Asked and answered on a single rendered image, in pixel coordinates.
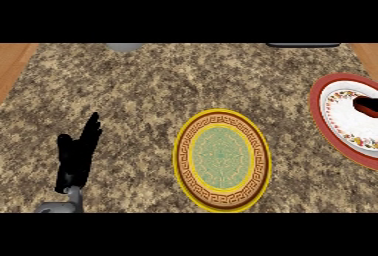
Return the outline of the dark flat appliance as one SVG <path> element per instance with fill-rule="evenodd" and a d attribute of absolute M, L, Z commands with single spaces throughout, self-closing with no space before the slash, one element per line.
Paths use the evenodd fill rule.
<path fill-rule="evenodd" d="M 341 43 L 266 43 L 269 47 L 276 48 L 332 48 Z"/>

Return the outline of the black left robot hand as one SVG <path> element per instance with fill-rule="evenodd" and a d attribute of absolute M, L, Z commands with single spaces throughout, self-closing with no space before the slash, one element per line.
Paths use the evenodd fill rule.
<path fill-rule="evenodd" d="M 86 186 L 101 135 L 99 114 L 93 113 L 77 140 L 68 134 L 58 136 L 59 170 L 55 191 L 61 194 L 67 194 L 73 186 Z"/>

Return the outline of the grey rounded object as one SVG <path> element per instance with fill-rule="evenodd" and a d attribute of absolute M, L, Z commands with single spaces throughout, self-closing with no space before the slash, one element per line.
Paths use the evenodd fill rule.
<path fill-rule="evenodd" d="M 108 43 L 106 46 L 117 52 L 130 52 L 142 47 L 142 43 Z"/>

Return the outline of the red rimmed white floral plate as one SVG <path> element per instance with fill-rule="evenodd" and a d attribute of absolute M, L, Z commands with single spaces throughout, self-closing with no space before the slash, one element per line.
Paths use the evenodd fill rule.
<path fill-rule="evenodd" d="M 347 73 L 324 76 L 310 89 L 310 113 L 335 149 L 353 162 L 378 171 L 378 118 L 355 109 L 359 96 L 378 98 L 377 82 Z"/>

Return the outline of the yellow brown patterned plate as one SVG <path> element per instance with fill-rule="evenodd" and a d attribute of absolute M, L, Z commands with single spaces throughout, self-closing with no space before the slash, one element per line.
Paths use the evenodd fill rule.
<path fill-rule="evenodd" d="M 180 128 L 173 166 L 182 190 L 201 208 L 247 210 L 272 177 L 269 145 L 251 120 L 229 109 L 200 112 Z"/>

